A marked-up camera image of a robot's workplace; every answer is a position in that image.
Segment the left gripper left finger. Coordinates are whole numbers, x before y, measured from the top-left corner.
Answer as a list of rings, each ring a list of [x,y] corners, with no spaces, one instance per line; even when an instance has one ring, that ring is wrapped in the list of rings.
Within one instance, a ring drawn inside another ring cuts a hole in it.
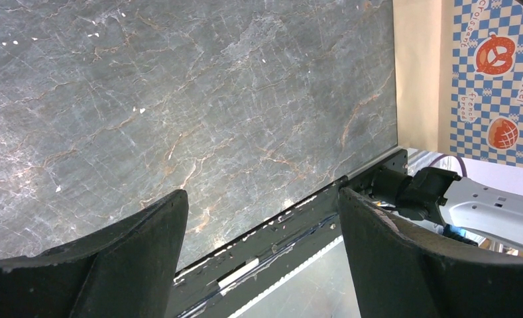
[[[0,260],[0,317],[163,317],[188,218],[176,190],[90,235]]]

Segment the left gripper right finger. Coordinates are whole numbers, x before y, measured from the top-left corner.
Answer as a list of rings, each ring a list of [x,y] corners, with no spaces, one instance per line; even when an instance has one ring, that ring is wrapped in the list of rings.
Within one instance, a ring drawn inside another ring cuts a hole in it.
[[[362,317],[523,317],[523,258],[443,237],[347,187],[339,216]]]

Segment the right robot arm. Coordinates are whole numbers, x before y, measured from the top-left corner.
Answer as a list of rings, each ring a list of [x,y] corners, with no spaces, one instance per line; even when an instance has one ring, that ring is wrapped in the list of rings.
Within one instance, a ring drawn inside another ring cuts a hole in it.
[[[523,252],[523,195],[434,167],[414,176],[382,168],[370,195],[411,220],[452,225]]]

